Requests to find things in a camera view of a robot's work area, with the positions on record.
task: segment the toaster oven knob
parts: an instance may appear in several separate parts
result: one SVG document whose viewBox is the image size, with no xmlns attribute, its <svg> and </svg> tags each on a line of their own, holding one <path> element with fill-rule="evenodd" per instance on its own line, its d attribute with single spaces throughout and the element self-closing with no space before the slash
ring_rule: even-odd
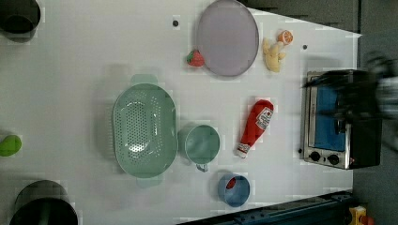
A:
<svg viewBox="0 0 398 225">
<path fill-rule="evenodd" d="M 328 157 L 328 161 L 330 162 L 331 165 L 337 165 L 339 164 L 339 157 L 336 155 L 331 155 L 330 157 Z"/>
<path fill-rule="evenodd" d="M 321 155 L 319 155 L 319 153 L 317 153 L 317 152 L 312 152 L 312 153 L 310 154 L 310 158 L 311 158 L 313 161 L 318 161 L 318 160 L 321 158 Z"/>
</svg>

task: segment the ketchup label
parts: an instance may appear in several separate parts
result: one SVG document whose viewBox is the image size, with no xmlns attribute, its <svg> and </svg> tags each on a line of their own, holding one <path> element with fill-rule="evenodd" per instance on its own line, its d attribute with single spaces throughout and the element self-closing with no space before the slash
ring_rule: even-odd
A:
<svg viewBox="0 0 398 225">
<path fill-rule="evenodd" d="M 264 108 L 264 110 L 262 112 L 260 112 L 257 115 L 257 121 L 255 122 L 255 124 L 263 129 L 266 130 L 266 128 L 268 127 L 269 124 L 269 120 L 271 119 L 272 116 L 272 110 L 270 108 Z"/>
<path fill-rule="evenodd" d="M 249 148 L 250 148 L 250 146 L 248 144 L 245 144 L 245 143 L 240 143 L 237 146 L 237 150 L 239 150 L 240 152 L 243 152 L 243 153 L 248 153 Z"/>
</svg>

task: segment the purple plate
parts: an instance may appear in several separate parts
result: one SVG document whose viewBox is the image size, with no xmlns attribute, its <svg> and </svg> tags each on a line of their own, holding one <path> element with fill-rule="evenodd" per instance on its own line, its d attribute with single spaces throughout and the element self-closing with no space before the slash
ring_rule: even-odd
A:
<svg viewBox="0 0 398 225">
<path fill-rule="evenodd" d="M 257 55 L 257 24 L 251 12 L 239 2 L 219 0 L 202 14 L 196 40 L 212 72 L 237 76 L 252 65 Z"/>
</svg>

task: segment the yellow object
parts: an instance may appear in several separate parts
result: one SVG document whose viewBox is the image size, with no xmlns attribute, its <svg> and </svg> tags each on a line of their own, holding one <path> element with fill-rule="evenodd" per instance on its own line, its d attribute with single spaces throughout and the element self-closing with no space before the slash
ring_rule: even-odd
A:
<svg viewBox="0 0 398 225">
<path fill-rule="evenodd" d="M 283 43 L 280 41 L 271 47 L 266 38 L 263 40 L 263 53 L 266 66 L 272 72 L 279 72 L 281 70 L 280 61 L 286 57 L 286 53 L 281 52 L 282 48 Z"/>
<path fill-rule="evenodd" d="M 352 215 L 352 221 L 349 225 L 363 225 L 363 223 L 360 222 L 360 217 L 366 216 L 366 209 L 362 206 L 358 206 L 355 208 L 349 208 L 349 211 Z"/>
</svg>

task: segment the toy strawberry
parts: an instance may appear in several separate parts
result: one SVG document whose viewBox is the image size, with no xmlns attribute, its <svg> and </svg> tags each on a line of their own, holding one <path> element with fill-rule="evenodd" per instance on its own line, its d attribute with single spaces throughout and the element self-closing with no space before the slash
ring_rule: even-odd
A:
<svg viewBox="0 0 398 225">
<path fill-rule="evenodd" d="M 187 56 L 187 63 L 193 67 L 201 67 L 205 64 L 205 59 L 203 58 L 202 54 L 199 53 L 197 50 L 193 50 Z"/>
</svg>

